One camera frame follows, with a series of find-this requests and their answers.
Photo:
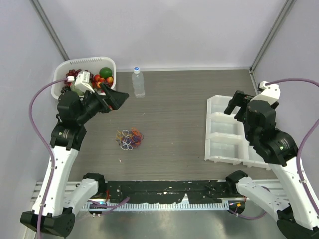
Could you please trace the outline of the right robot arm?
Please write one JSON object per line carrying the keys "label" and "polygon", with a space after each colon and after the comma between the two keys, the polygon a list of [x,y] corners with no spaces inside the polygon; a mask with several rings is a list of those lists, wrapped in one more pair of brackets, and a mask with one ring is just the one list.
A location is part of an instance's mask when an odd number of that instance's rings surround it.
{"label": "right robot arm", "polygon": [[277,105],[237,90],[224,112],[229,115],[235,107],[240,108],[235,119],[243,124],[246,140],[275,173],[288,199],[275,196],[241,170],[226,177],[225,191],[229,196],[240,194],[252,200],[276,221],[286,238],[317,239],[319,214],[298,175],[297,145],[289,134],[276,128]]}

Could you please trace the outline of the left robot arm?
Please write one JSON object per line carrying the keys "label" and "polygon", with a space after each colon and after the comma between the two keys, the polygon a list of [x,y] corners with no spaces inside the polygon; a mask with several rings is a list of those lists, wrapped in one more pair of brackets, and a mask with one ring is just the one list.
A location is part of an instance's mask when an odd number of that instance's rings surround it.
{"label": "left robot arm", "polygon": [[44,145],[49,162],[37,199],[30,211],[22,212],[20,221],[36,232],[66,238],[71,233],[80,209],[91,197],[102,198],[107,183],[102,174],[87,173],[79,186],[65,196],[70,171],[86,135],[85,124],[97,113],[119,109],[129,94],[101,85],[103,94],[87,90],[84,96],[67,91],[58,98],[58,122],[51,133],[51,141]]}

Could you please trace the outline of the red yellow peaches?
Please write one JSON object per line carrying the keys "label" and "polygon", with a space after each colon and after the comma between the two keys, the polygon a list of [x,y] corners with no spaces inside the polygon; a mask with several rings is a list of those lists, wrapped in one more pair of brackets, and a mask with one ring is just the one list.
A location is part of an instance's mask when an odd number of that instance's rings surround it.
{"label": "red yellow peaches", "polygon": [[114,83],[114,78],[113,76],[109,77],[101,77],[99,74],[94,75],[93,77],[93,87],[94,88],[100,88],[101,83],[105,83],[108,87],[112,87]]}

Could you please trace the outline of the green lime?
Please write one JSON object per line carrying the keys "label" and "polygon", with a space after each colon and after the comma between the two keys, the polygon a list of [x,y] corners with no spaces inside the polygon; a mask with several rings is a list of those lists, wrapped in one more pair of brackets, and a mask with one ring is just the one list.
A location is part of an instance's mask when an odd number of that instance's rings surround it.
{"label": "green lime", "polygon": [[100,69],[99,75],[101,78],[106,79],[106,78],[111,77],[113,75],[113,71],[109,67],[103,67]]}

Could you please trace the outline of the clear plastic water bottle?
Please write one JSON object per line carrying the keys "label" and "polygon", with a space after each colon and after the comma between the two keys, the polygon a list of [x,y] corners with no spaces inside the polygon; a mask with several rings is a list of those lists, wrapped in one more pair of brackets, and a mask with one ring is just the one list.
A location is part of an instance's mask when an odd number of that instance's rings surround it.
{"label": "clear plastic water bottle", "polygon": [[134,94],[136,98],[143,98],[145,96],[144,75],[139,67],[135,67],[132,73],[132,83]]}

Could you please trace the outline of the white compartment organizer tray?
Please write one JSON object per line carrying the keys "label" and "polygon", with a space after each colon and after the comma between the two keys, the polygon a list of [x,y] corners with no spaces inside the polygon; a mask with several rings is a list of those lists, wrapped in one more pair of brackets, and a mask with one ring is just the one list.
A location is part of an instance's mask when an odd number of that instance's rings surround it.
{"label": "white compartment organizer tray", "polygon": [[207,99],[204,160],[270,170],[245,139],[243,124],[234,118],[239,108],[224,113],[230,99],[223,95]]}

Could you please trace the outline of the white plastic basket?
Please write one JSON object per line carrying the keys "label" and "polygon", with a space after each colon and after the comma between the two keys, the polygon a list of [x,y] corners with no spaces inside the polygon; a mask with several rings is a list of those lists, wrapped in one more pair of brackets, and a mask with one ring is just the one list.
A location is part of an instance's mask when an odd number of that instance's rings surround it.
{"label": "white plastic basket", "polygon": [[100,69],[108,67],[112,70],[112,76],[114,78],[111,89],[116,90],[117,87],[117,72],[116,64],[109,57],[89,57],[89,58],[79,58],[74,60],[68,60],[61,63],[54,72],[53,81],[65,78],[69,70],[88,70],[94,75],[99,74]]}

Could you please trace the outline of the green melon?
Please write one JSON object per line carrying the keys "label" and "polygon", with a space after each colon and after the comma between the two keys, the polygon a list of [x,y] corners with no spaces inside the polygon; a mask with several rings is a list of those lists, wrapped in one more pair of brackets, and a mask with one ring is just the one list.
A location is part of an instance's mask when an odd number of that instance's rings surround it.
{"label": "green melon", "polygon": [[75,86],[75,83],[74,83],[74,82],[71,83],[71,85],[70,85],[70,90],[73,91],[73,92],[76,92],[78,96],[84,95],[84,92],[81,91],[79,88],[77,88],[77,87]]}

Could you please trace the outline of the red grape bunch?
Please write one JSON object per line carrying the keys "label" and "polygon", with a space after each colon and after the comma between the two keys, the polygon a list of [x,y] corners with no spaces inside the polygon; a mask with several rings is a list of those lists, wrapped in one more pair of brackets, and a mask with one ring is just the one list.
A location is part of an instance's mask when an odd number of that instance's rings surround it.
{"label": "red grape bunch", "polygon": [[[73,77],[77,77],[79,73],[81,73],[83,70],[82,69],[78,69],[78,70],[75,70],[75,69],[71,69],[69,70],[69,72],[66,74],[66,77],[68,76],[73,76]],[[94,80],[94,75],[93,73],[89,72],[90,73],[90,77],[89,77],[89,80],[90,81],[93,81]]]}

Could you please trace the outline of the dark grape bunch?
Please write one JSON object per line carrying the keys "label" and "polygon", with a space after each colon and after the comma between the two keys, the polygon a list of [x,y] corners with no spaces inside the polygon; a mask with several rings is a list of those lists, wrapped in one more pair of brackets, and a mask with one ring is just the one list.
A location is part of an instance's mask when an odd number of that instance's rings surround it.
{"label": "dark grape bunch", "polygon": [[66,93],[66,92],[68,92],[68,91],[70,91],[71,89],[70,89],[70,86],[64,86],[62,89],[61,89],[61,94],[64,94],[64,93]]}

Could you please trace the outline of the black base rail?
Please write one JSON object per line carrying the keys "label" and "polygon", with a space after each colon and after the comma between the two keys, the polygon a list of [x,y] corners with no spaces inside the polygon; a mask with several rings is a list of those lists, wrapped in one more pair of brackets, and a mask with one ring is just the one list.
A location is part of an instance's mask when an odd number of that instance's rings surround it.
{"label": "black base rail", "polygon": [[119,203],[129,198],[131,204],[181,203],[184,196],[191,204],[219,203],[222,198],[242,198],[225,181],[108,181],[92,199]]}

